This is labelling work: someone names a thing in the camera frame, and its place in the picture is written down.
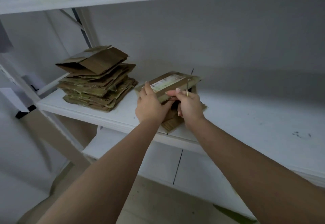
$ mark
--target shelf bracket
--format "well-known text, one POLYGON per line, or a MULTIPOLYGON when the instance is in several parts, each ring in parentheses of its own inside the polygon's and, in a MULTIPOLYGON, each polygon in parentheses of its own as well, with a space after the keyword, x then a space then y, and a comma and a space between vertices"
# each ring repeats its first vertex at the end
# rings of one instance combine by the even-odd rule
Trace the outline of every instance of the shelf bracket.
POLYGON ((79 29, 84 31, 84 27, 82 24, 80 24, 78 21, 76 21, 73 17, 71 17, 66 11, 64 11, 63 9, 60 9, 60 12, 62 12, 62 14, 64 14, 69 21, 71 21, 74 25, 76 25, 79 29))
POLYGON ((84 7, 84 8, 75 8, 75 12, 77 13, 77 16, 80 20, 80 23, 82 24, 83 28, 84 28, 84 32, 86 33, 86 37, 85 38, 87 44, 90 43, 90 47, 97 47, 100 46, 100 43, 98 41, 97 38, 97 34, 95 32, 95 29, 91 23, 91 18, 90 18, 90 14, 89 14, 89 10, 88 8, 84 7))

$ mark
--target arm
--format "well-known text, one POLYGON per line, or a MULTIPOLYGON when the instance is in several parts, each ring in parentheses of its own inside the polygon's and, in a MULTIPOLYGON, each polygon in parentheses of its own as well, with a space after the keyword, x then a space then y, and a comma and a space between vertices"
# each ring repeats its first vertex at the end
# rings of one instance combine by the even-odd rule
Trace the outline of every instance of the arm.
POLYGON ((39 224, 116 222, 147 148, 173 103, 169 101, 162 106, 149 83, 140 95, 136 108, 140 124, 92 164, 50 207, 39 224))
POLYGON ((325 192, 205 119, 196 94, 169 91, 179 115, 260 223, 325 223, 325 192))

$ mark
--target finger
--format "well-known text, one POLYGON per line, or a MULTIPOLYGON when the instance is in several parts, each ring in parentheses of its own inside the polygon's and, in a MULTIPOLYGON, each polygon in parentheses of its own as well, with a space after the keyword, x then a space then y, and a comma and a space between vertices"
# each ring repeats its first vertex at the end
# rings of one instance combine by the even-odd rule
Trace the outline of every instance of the finger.
POLYGON ((176 90, 169 90, 169 91, 166 91, 165 93, 166 93, 166 95, 169 95, 169 96, 176 96, 176 90))
POLYGON ((141 91, 140 91, 140 97, 144 98, 147 95, 144 87, 142 87, 141 91))
POLYGON ((188 92, 186 90, 182 91, 182 94, 189 96, 190 98, 194 99, 195 97, 197 97, 198 95, 192 92, 189 92, 189 94, 187 94, 188 92))
POLYGON ((155 93, 153 92, 153 90, 152 90, 152 88, 151 88, 149 82, 146 82, 146 83, 144 84, 144 89, 145 89, 147 95, 154 95, 154 94, 155 94, 155 93))
POLYGON ((169 100, 168 102, 166 102, 164 105, 163 105, 163 108, 164 110, 166 111, 166 113, 168 112, 168 110, 172 107, 174 101, 171 101, 169 100))
POLYGON ((175 97, 171 97, 171 98, 169 98, 169 100, 170 100, 170 101, 177 101, 178 99, 177 99, 177 97, 175 96, 175 97))
POLYGON ((183 113, 182 113, 182 109, 181 109, 181 103, 178 104, 177 115, 180 116, 180 117, 183 117, 183 113))
POLYGON ((186 98, 188 98, 186 96, 186 91, 181 91, 179 88, 177 88, 175 92, 177 99, 179 99, 180 101, 184 101, 186 98))

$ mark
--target label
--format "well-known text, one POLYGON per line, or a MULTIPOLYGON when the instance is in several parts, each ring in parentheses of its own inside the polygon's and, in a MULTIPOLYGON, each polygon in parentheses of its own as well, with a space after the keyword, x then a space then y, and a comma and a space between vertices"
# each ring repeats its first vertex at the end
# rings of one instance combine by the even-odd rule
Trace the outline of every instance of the label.
POLYGON ((184 79, 185 77, 177 75, 177 74, 172 74, 170 76, 168 76, 167 78, 164 78, 156 83, 153 83, 151 86, 153 92, 157 93, 160 90, 163 90, 164 88, 177 83, 179 81, 181 81, 182 79, 184 79))

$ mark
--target hand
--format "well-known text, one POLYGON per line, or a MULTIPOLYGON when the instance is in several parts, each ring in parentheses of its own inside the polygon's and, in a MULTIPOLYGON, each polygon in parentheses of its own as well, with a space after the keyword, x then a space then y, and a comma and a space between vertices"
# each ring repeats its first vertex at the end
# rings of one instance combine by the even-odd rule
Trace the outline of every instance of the hand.
POLYGON ((189 92, 189 96, 186 95, 186 91, 180 89, 169 90, 166 92, 169 96, 176 96, 181 103, 178 105, 178 116, 184 118, 185 125, 191 129, 200 119, 205 119, 202 110, 202 103, 200 97, 197 94, 189 92))
POLYGON ((138 98, 136 116, 140 123, 145 120, 157 122, 159 125, 164 120, 168 110, 172 107, 174 100, 169 100, 165 105, 161 105, 156 94, 153 92, 149 82, 144 84, 138 98))

